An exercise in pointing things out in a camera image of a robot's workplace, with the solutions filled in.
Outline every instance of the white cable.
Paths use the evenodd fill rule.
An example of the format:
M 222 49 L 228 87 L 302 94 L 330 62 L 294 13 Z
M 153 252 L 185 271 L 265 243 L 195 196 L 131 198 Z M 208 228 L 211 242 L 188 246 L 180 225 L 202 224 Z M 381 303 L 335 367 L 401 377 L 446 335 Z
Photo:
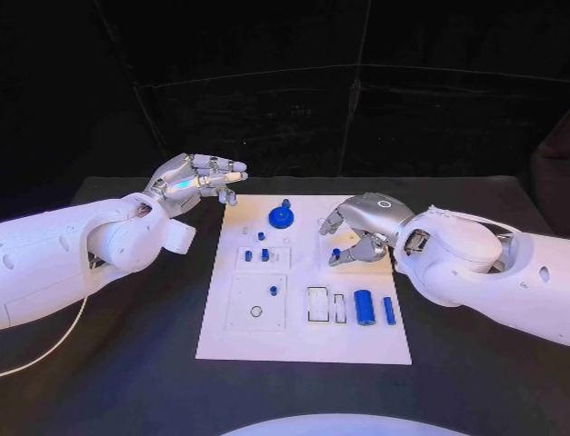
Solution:
M 0 372 L 0 377 L 3 377 L 6 375 L 10 375 L 14 372 L 22 371 L 26 368 L 29 368 L 32 365 L 35 365 L 55 351 L 55 349 L 59 347 L 60 343 L 63 342 L 65 338 L 71 334 L 72 329 L 75 329 L 75 325 L 78 325 L 78 318 L 81 317 L 81 313 L 84 312 L 84 307 L 85 307 L 86 300 L 88 300 L 88 297 L 85 297 L 82 302 L 81 302 L 81 307 L 78 308 L 78 316 L 75 317 L 75 320 L 72 321 L 71 327 L 68 327 L 68 330 L 65 331 L 62 339 L 55 343 L 55 345 L 49 348 L 49 350 L 33 361 L 26 363 L 23 366 L 19 366 L 19 368 L 14 368 L 13 370 Z

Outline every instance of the dark table surface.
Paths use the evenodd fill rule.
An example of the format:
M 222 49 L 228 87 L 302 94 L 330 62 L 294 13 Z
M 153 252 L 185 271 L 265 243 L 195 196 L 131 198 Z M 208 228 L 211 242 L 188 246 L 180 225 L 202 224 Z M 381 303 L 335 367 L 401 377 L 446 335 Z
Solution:
M 146 179 L 85 180 L 75 203 L 141 190 Z M 430 204 L 548 233 L 511 177 L 250 179 L 239 193 L 355 194 Z M 473 435 L 570 434 L 570 348 L 431 304 L 395 274 L 413 365 L 228 362 L 195 359 L 222 206 L 202 201 L 180 217 L 198 229 L 186 256 L 89 299 L 52 356 L 0 379 L 0 435 L 213 436 L 309 413 L 394 416 Z M 0 371 L 55 343 L 78 304 L 0 332 Z

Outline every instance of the robotic hand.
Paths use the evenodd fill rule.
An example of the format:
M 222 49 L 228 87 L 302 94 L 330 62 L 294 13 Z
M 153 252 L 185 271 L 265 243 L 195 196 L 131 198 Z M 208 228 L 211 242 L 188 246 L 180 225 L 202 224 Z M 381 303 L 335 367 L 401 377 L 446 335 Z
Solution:
M 226 184 L 245 165 L 180 154 L 157 169 L 143 193 L 0 223 L 0 329 L 56 312 L 128 273 L 162 247 L 186 253 L 195 229 L 172 218 L 202 197 L 235 205 Z
M 463 304 L 511 328 L 570 346 L 569 240 L 433 206 L 416 215 L 379 193 L 339 204 L 320 234 L 335 233 L 342 222 L 361 241 L 333 254 L 330 266 L 375 262 L 392 248 L 394 269 L 431 302 Z

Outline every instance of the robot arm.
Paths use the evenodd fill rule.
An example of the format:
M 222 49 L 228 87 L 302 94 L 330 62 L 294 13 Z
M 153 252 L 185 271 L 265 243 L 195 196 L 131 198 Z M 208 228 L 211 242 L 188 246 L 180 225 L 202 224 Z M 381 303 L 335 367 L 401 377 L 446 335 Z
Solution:
M 431 302 L 472 307 L 501 324 L 570 346 L 569 240 L 433 206 L 416 215 L 377 193 L 339 204 L 320 234 L 333 233 L 342 222 L 362 239 L 333 254 L 332 266 L 374 262 L 391 247 L 395 271 Z
M 162 247 L 186 253 L 195 229 L 172 218 L 202 197 L 235 204 L 226 184 L 245 165 L 200 154 L 176 156 L 143 193 L 0 223 L 0 329 L 56 312 L 143 270 Z

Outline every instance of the white board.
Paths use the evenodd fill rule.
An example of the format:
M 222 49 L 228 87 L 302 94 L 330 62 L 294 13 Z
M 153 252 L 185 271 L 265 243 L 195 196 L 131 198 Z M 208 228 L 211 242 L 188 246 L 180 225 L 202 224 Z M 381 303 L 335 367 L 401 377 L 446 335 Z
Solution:
M 237 198 L 238 204 L 226 206 L 222 218 L 196 359 L 408 365 L 390 258 L 328 266 L 333 248 L 345 250 L 358 241 L 345 224 L 335 235 L 319 237 L 317 233 L 323 218 L 348 196 Z M 284 198 L 291 201 L 294 219 L 291 226 L 278 230 L 268 225 L 267 215 Z M 267 262 L 263 248 L 270 253 Z M 245 251 L 252 253 L 250 262 Z M 277 286 L 276 295 L 271 286 Z M 309 287 L 328 289 L 328 322 L 307 320 Z M 377 323 L 368 326 L 356 323 L 353 292 L 359 289 L 372 293 Z M 335 322 L 336 294 L 343 295 L 346 323 Z M 387 324 L 382 297 L 392 298 L 395 325 Z

